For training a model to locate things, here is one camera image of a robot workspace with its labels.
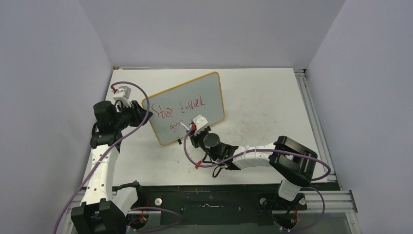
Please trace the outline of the red white marker pen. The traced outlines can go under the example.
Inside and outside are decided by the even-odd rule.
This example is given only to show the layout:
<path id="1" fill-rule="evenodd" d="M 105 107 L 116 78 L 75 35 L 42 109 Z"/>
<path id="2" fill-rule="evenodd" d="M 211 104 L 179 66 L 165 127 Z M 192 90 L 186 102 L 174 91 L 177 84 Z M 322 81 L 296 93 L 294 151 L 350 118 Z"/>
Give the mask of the red white marker pen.
<path id="1" fill-rule="evenodd" d="M 187 130 L 190 131 L 191 130 L 191 126 L 187 126 L 184 123 L 180 122 L 180 124 Z"/>

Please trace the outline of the yellow framed whiteboard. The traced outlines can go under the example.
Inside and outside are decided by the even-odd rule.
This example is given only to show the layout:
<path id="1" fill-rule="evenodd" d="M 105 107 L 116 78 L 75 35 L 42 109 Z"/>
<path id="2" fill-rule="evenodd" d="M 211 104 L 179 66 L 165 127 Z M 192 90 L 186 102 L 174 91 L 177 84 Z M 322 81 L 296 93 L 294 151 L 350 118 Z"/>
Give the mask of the yellow framed whiteboard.
<path id="1" fill-rule="evenodd" d="M 198 115 L 206 118 L 210 125 L 225 118 L 221 79 L 218 72 L 211 72 L 186 81 L 172 88 L 144 98 L 145 110 L 153 113 L 149 119 L 155 136 L 162 146 L 182 139 Z"/>

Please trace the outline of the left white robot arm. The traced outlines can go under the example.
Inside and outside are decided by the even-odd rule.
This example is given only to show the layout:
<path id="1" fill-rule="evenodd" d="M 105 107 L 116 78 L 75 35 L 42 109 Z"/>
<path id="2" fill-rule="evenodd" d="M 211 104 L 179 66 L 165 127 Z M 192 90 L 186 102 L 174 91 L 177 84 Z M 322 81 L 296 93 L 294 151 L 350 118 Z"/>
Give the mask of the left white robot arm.
<path id="1" fill-rule="evenodd" d="M 120 153 L 122 131 L 146 124 L 152 112 L 133 100 L 129 107 L 124 101 L 115 106 L 101 101 L 93 106 L 96 122 L 92 128 L 91 170 L 86 176 L 86 192 L 78 207 L 71 211 L 71 220 L 79 234 L 124 234 L 126 232 L 126 205 L 139 210 L 145 205 L 145 196 L 138 192 L 138 182 L 126 185 L 126 191 L 113 199 L 113 174 Z"/>

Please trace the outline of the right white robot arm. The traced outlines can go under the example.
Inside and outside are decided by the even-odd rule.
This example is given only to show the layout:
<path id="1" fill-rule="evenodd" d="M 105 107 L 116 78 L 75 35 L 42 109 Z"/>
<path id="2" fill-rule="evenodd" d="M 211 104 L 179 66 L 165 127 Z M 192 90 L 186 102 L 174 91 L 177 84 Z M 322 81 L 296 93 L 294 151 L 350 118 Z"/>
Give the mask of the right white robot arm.
<path id="1" fill-rule="evenodd" d="M 205 167 L 242 170 L 249 167 L 272 167 L 283 179 L 275 196 L 276 204 L 287 209 L 294 204 L 301 188 L 309 187 L 318 155 L 293 139 L 280 136 L 263 146 L 239 147 L 225 144 L 217 134 L 192 130 L 187 133 L 194 148 L 201 148 L 209 161 Z"/>

